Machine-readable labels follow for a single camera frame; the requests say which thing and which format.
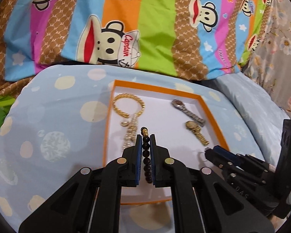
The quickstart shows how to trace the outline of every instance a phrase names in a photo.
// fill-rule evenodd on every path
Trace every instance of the polka dot fabric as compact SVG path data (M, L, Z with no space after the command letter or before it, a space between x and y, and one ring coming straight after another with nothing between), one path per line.
M246 124L218 91L107 65L49 67L22 90L0 129L0 212L16 232L79 169L102 167L115 79L201 95L230 150L263 159ZM121 206L120 232L174 232L172 203Z

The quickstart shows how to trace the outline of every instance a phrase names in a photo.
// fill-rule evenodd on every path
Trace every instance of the jewelry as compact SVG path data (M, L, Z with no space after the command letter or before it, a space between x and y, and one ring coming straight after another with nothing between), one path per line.
M198 138L203 146L207 146L209 144L209 141L207 141L205 137L200 133L201 127L196 122L187 121L185 123L185 126L194 133L194 135Z
M130 147L131 143L136 142L137 129L138 129L138 117L143 113L146 105L143 102L143 100L141 100L139 97L137 97L136 95L133 95L133 94L120 94L120 95L117 95L116 97L114 97L114 99L113 99L114 111L117 114L119 114L120 116L127 118L127 119L130 117L130 115L125 113L124 111L121 111L115 104L118 99L123 99L123 98L133 99L141 105L141 110L133 115L130 122L126 121L126 120L121 122L121 126L127 127L127 132L124 136L124 143L123 143L123 150L124 150L125 148Z
M151 184L152 183L152 172L151 172L151 160L149 159L150 156L150 138L149 138L149 134L148 134L148 129L146 127L142 127L141 128L141 135L142 135L142 148L143 148L143 152L142 155L143 157L145 157L143 159L143 163L145 164L145 166L143 167L144 171L145 171L145 179L147 181L147 183Z
M201 119L200 117L198 117L197 115L195 115L193 112L189 111L184 103L180 100L173 100L171 102L171 104L176 108L179 109L180 111L182 111L183 113L185 113L188 117L192 118L194 121L196 121L200 126L204 126L205 125L205 120Z

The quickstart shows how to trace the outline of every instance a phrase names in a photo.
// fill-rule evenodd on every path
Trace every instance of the floral fabric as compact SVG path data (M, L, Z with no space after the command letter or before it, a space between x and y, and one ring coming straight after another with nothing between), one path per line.
M244 74L291 118L291 2L272 0L265 33Z

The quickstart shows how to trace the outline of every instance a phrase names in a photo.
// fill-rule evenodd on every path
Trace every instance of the pink stripe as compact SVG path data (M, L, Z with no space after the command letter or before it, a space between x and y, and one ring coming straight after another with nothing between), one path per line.
M36 74L46 68L46 66L41 65L38 62L41 55L41 47L42 47L42 42L43 42L44 34L46 31L46 27L47 27L47 22L50 18L53 6L56 1L57 0L50 0L48 8L43 11L39 11L36 8L35 4L31 5L30 44L31 44L32 59L35 64Z
M233 0L233 2L228 2L228 0L222 0L220 20L218 23L217 30L214 34L214 37L217 42L217 50L215 52L215 56L219 60L219 62L222 64L222 68L225 73L229 73L230 68L232 67L232 64L227 56L227 51L225 48L225 39L228 35L228 31L229 31L228 22L229 22L230 16L233 13L235 2L236 0Z

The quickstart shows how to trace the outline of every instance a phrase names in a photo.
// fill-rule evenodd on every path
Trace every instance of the white star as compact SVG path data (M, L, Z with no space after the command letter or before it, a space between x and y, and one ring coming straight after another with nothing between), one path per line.
M204 43L204 47L205 47L205 50L206 50L206 51L213 52L213 50L212 50L212 46L211 46L210 44L208 44L207 41Z
M19 65L22 66L24 64L25 56L22 55L22 52L19 51L18 53L14 53L12 55L13 64L12 65Z
M240 24L239 29L245 32L247 27L244 24Z

